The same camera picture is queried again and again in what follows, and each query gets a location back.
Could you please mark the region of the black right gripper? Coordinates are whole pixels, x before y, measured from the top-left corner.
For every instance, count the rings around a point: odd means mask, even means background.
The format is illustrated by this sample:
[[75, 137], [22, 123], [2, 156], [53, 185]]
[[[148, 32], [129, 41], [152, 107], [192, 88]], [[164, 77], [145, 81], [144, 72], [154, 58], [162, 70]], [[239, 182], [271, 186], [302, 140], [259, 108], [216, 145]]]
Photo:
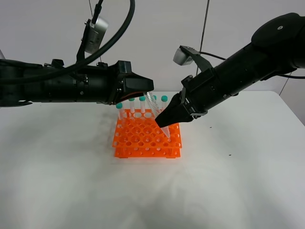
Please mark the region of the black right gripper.
[[208, 95], [209, 84], [214, 79], [213, 68], [208, 68], [197, 76], [185, 77], [181, 81], [181, 92], [175, 94], [168, 106], [156, 117], [157, 125], [166, 127], [176, 123], [187, 123], [207, 114], [204, 100]]

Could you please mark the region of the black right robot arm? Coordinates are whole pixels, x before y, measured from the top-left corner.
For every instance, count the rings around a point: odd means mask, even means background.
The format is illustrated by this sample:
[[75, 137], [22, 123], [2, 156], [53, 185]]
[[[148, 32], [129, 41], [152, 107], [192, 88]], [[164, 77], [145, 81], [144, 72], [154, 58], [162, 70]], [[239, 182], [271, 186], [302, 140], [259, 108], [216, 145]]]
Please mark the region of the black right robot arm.
[[159, 127], [191, 122], [257, 81], [303, 69], [305, 19], [288, 13], [270, 20], [248, 45], [215, 67], [188, 46], [180, 46], [173, 60], [178, 65], [194, 62], [200, 73], [182, 80], [182, 90], [156, 117]]

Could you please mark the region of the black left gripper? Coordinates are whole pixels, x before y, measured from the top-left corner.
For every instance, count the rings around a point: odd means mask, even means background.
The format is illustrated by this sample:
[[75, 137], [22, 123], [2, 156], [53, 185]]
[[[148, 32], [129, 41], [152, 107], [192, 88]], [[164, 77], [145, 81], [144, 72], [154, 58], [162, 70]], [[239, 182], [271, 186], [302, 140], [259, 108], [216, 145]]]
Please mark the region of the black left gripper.
[[110, 72], [108, 105], [144, 96], [146, 92], [154, 90], [152, 79], [132, 73], [130, 61], [118, 61], [109, 66], [108, 70]]

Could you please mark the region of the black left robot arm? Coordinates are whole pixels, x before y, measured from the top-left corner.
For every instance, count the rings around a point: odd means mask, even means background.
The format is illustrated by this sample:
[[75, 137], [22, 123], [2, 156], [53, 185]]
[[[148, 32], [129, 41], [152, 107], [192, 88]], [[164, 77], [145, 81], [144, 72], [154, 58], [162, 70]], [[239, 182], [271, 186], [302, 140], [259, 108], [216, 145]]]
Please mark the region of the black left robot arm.
[[140, 97], [154, 89], [153, 81], [132, 72], [129, 61], [109, 66], [99, 62], [75, 73], [45, 81], [2, 85], [1, 107], [18, 107], [36, 103], [99, 103], [115, 105]]

